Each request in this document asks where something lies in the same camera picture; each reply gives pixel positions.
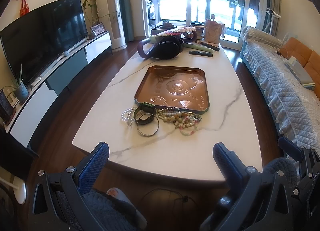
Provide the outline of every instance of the brown tray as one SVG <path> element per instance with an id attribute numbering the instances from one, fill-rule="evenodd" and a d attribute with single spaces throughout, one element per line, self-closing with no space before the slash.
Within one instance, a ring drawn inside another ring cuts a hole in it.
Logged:
<path id="1" fill-rule="evenodd" d="M 204 71 L 187 67 L 149 67 L 134 100 L 138 105 L 148 102 L 157 109 L 178 107 L 197 114 L 210 107 Z"/>

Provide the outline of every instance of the black watch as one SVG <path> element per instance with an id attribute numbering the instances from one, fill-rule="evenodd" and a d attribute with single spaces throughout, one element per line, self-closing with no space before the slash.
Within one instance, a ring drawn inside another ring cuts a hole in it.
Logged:
<path id="1" fill-rule="evenodd" d="M 146 125 L 151 123 L 155 118 L 154 116 L 149 116 L 147 119 L 139 119 L 139 120 L 136 119 L 137 113 L 140 110 L 156 115 L 156 106 L 147 102 L 143 102 L 140 104 L 140 106 L 137 107 L 137 109 L 133 113 L 133 118 L 137 125 Z"/>

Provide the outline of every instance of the coffee table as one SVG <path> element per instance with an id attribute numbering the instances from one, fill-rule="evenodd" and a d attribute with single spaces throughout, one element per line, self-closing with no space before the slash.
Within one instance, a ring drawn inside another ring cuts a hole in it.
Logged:
<path id="1" fill-rule="evenodd" d="M 257 131 L 247 98 L 227 55 L 219 47 L 212 58 L 190 55 L 189 48 L 171 60 L 144 60 L 135 53 L 91 108 L 73 145 L 90 153 L 102 141 L 109 145 L 109 161 L 122 166 L 175 178 L 223 182 L 212 157 L 214 144 L 223 142 L 246 166 L 262 171 Z M 134 95 L 148 67 L 154 65 L 199 68 L 205 72 L 210 108 L 192 136 L 183 136 L 173 124 L 160 120 L 158 132 L 144 137 L 135 123 L 127 127 L 121 120 L 124 110 L 136 106 Z"/>

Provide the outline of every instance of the silver bangle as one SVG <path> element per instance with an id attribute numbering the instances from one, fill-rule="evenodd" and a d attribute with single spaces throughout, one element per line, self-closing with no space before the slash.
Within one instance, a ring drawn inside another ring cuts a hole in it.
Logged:
<path id="1" fill-rule="evenodd" d="M 140 118 L 142 118 L 143 116 L 145 116 L 145 115 L 152 115 L 152 116 L 154 116 L 154 117 L 156 118 L 156 120 L 158 121 L 158 128 L 157 128 L 157 130 L 156 130 L 153 134 L 144 134 L 143 132 L 140 131 L 139 125 L 136 124 L 136 125 L 137 125 L 137 130 L 138 130 L 139 134 L 141 134 L 142 136 L 147 136 L 147 137 L 153 136 L 153 135 L 154 135 L 156 132 L 158 132 L 158 130 L 159 130 L 159 126 L 160 126 L 159 119 L 158 119 L 154 114 L 145 113 L 145 114 L 141 115 L 141 116 L 138 118 L 138 120 L 139 120 Z"/>

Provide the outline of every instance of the picture frame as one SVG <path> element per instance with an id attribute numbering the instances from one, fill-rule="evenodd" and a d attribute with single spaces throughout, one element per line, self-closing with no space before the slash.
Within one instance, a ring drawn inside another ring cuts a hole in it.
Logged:
<path id="1" fill-rule="evenodd" d="M 90 28 L 91 28 L 91 31 L 95 32 L 97 35 L 106 32 L 106 29 L 105 29 L 103 23 L 99 23 L 95 26 L 91 26 Z"/>

